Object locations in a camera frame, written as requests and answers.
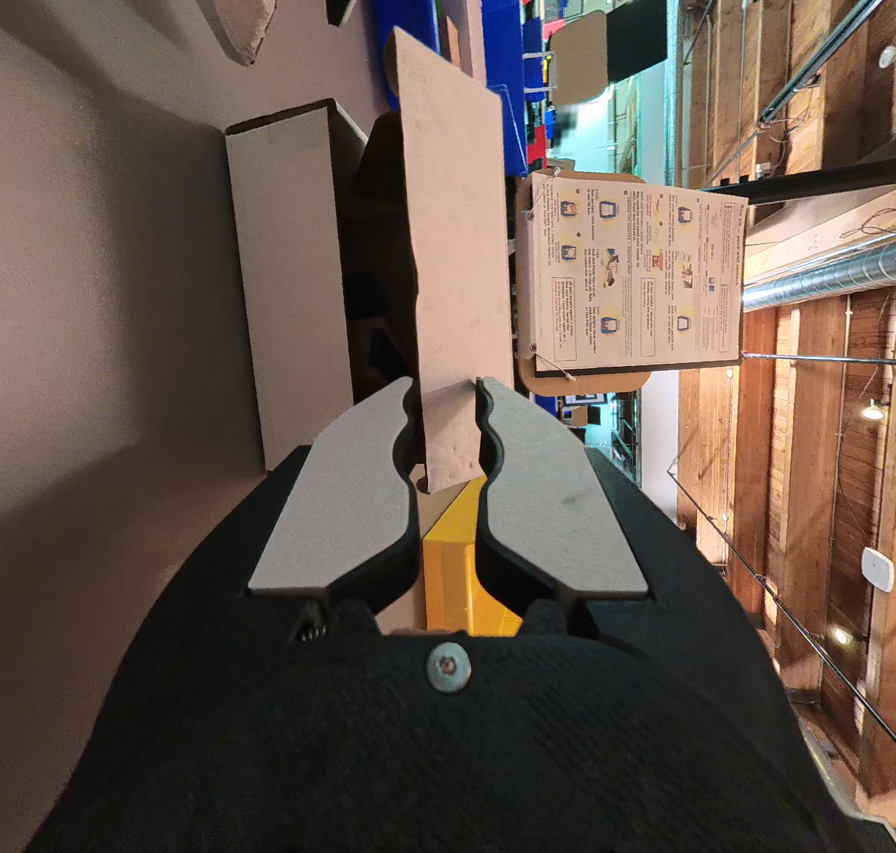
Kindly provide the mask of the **brown board back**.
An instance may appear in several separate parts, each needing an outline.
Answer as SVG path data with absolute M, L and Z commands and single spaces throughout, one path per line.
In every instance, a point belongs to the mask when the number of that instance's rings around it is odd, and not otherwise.
M 549 83 L 555 108 L 598 98 L 609 85 L 608 16 L 594 11 L 567 21 L 550 40 Z

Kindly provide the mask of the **yellow plastic bin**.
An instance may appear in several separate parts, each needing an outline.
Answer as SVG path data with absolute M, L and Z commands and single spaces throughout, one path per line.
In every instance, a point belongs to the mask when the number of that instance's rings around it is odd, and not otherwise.
M 422 540 L 427 630 L 470 636 L 516 635 L 521 617 L 476 575 L 476 521 L 486 478 L 472 479 Z

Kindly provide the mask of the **small pale box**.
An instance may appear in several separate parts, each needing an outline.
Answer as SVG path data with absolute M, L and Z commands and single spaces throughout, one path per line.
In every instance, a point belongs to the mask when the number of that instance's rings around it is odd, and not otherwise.
M 440 53 L 456 68 L 487 85 L 482 0 L 435 0 Z

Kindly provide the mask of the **instruction sheet board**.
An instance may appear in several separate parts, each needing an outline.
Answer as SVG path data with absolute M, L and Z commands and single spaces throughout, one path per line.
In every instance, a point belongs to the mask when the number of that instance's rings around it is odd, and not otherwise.
M 542 396 L 636 391 L 743 356 L 745 198 L 532 173 L 517 195 L 518 370 Z

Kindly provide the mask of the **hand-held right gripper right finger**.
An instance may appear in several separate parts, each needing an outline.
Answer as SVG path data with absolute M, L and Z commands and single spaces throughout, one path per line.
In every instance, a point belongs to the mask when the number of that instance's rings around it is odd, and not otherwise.
M 579 442 L 495 377 L 476 380 L 476 577 L 501 603 L 641 601 L 649 593 Z

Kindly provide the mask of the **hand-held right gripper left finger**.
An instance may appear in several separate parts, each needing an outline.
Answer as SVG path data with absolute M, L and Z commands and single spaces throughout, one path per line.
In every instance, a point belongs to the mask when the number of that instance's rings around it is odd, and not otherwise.
M 420 571 L 411 377 L 319 434 L 248 583 L 253 595 L 403 596 Z

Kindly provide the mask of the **white cardboard box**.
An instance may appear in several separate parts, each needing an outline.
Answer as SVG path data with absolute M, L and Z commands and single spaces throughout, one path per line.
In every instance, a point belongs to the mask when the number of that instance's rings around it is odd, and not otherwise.
M 419 384 L 429 489 L 482 474 L 475 383 L 512 385 L 500 97 L 395 28 L 399 109 L 365 135 L 333 98 L 225 131 L 263 463 L 385 382 L 359 330 Z

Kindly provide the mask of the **blue plastic bin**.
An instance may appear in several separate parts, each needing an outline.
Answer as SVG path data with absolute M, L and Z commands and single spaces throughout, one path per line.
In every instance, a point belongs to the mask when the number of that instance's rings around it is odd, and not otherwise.
M 524 127 L 523 39 L 519 0 L 480 0 L 486 86 L 503 106 L 506 175 L 528 174 Z M 394 27 L 439 50 L 436 0 L 372 0 L 380 49 Z

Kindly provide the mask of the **silver air duct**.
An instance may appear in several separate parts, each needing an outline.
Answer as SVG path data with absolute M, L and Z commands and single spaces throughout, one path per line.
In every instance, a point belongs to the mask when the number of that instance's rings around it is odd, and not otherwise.
M 746 283 L 744 313 L 895 286 L 895 235 L 866 238 Z

